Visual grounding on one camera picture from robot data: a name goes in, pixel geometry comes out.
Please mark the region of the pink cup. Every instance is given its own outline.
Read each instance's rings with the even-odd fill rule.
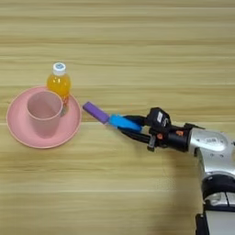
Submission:
[[[62,99],[50,91],[32,95],[27,103],[28,116],[35,132],[42,138],[49,138],[59,127],[62,113]]]

